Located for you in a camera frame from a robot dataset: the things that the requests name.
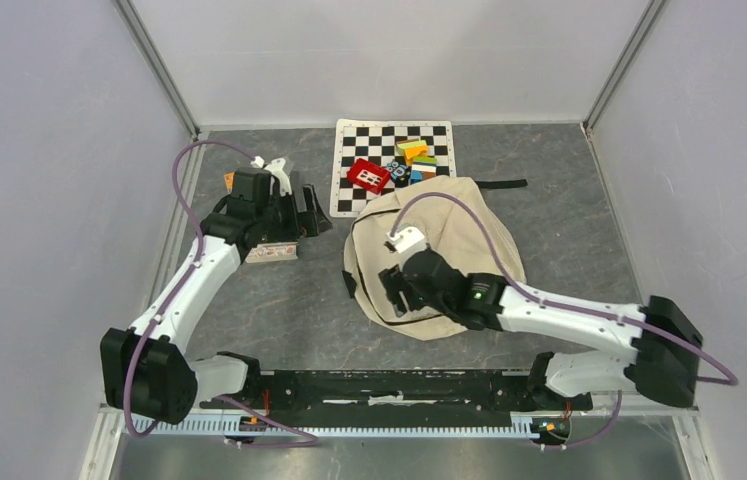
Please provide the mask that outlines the cream canvas backpack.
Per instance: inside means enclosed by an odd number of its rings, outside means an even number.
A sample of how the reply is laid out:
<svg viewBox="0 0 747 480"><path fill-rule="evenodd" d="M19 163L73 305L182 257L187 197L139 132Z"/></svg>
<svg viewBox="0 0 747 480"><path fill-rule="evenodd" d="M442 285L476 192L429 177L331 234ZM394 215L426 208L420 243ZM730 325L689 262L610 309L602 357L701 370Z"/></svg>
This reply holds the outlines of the cream canvas backpack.
<svg viewBox="0 0 747 480"><path fill-rule="evenodd" d="M501 330L502 290L525 270L482 193L526 184L439 176L370 201L344 246L349 296L371 321L418 340Z"/></svg>

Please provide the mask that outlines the orange illustrated book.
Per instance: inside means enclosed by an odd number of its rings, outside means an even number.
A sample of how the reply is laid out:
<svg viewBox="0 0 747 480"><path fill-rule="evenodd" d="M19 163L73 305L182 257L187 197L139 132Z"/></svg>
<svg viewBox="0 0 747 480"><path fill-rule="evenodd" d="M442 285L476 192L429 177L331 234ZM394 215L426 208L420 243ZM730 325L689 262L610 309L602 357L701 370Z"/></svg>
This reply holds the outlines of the orange illustrated book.
<svg viewBox="0 0 747 480"><path fill-rule="evenodd" d="M224 175L224 182L225 182L225 186L226 186L228 193L232 191L233 184L234 184L234 176L235 174L233 172L229 172Z"/></svg>

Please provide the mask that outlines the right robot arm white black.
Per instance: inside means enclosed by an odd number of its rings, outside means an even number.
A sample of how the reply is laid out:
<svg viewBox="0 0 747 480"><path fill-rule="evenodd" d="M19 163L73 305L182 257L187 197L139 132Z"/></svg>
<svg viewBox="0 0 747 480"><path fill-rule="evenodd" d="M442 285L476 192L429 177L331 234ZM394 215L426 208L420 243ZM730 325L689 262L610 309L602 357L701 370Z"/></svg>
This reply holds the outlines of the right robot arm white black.
<svg viewBox="0 0 747 480"><path fill-rule="evenodd" d="M653 296L645 305L587 301L496 274L463 274L431 249L379 278L398 316L429 307L469 330L538 334L585 346L584 353L536 357L526 392L540 408L611 390L634 390L669 407L694 404L703 336L669 298Z"/></svg>

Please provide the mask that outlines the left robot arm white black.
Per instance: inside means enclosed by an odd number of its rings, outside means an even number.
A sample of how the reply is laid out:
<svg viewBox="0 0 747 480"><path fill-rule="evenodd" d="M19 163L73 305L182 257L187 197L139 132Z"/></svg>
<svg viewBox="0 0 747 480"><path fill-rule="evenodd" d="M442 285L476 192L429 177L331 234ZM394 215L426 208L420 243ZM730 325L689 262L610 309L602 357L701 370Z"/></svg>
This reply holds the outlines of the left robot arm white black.
<svg viewBox="0 0 747 480"><path fill-rule="evenodd" d="M239 407L263 394L257 360L228 352L188 361L186 347L220 287L258 247L294 244L329 230L312 185L284 158L239 168L229 194L198 224L192 246L159 297L126 329L100 342L108 406L175 425L202 402Z"/></svg>

